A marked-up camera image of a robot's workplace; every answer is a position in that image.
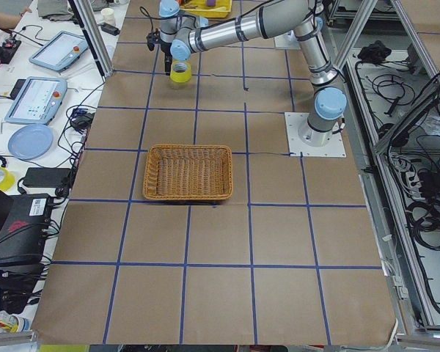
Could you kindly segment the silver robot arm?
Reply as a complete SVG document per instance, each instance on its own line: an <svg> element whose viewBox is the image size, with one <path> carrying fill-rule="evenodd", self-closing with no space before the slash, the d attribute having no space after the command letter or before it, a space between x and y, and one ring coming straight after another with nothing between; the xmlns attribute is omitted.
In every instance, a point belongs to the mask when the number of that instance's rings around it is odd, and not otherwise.
<svg viewBox="0 0 440 352"><path fill-rule="evenodd" d="M206 18L182 10L176 1L161 1L158 41L168 57L184 62L194 53L292 32L315 90L313 110L298 127L298 135L305 144L322 147L330 141L333 128L347 106L347 98L335 85L338 71L323 43L320 11L320 1L265 1L248 13L209 24Z"/></svg>

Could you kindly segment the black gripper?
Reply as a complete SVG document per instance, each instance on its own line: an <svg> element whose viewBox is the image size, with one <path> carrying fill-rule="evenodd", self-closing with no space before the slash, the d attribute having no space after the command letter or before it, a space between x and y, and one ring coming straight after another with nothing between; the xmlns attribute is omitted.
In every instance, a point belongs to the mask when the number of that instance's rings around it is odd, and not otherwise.
<svg viewBox="0 0 440 352"><path fill-rule="evenodd" d="M172 67L172 54L171 54L172 42L167 42L167 41L163 40L162 38L160 38L159 45L161 47L162 52L164 53L165 75L169 76L171 73L171 67Z"/></svg>

